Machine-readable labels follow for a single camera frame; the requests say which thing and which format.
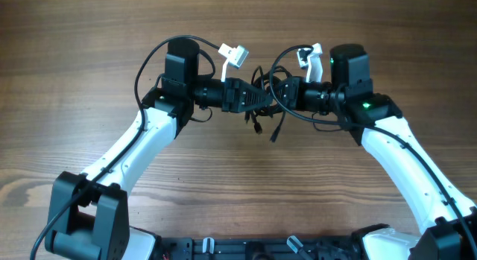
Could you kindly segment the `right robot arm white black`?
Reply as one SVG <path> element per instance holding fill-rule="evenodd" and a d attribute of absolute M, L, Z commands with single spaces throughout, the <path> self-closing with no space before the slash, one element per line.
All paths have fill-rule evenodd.
<path fill-rule="evenodd" d="M 408 204 L 420 235 L 385 224 L 355 232 L 360 259 L 475 259 L 476 205 L 440 171 L 411 132 L 400 108 L 373 91 L 370 64 L 362 45 L 330 51 L 331 81 L 322 83 L 321 46 L 297 45 L 305 77 L 292 77 L 291 92 L 272 89 L 277 103 L 305 120 L 304 111 L 334 113 L 346 130 L 386 171 Z"/>

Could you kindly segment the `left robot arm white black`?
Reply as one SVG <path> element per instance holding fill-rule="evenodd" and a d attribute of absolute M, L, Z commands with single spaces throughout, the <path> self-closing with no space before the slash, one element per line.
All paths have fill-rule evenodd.
<path fill-rule="evenodd" d="M 157 234 L 132 227 L 128 198 L 156 155 L 192 121 L 194 108 L 217 107 L 241 113 L 271 103 L 264 90 L 238 78 L 200 74 L 203 40 L 171 37 L 165 70 L 144 96 L 137 116 L 119 140 L 79 174 L 63 172 L 54 181 L 48 220 L 30 256 L 40 246 L 68 259 L 168 259 Z"/>

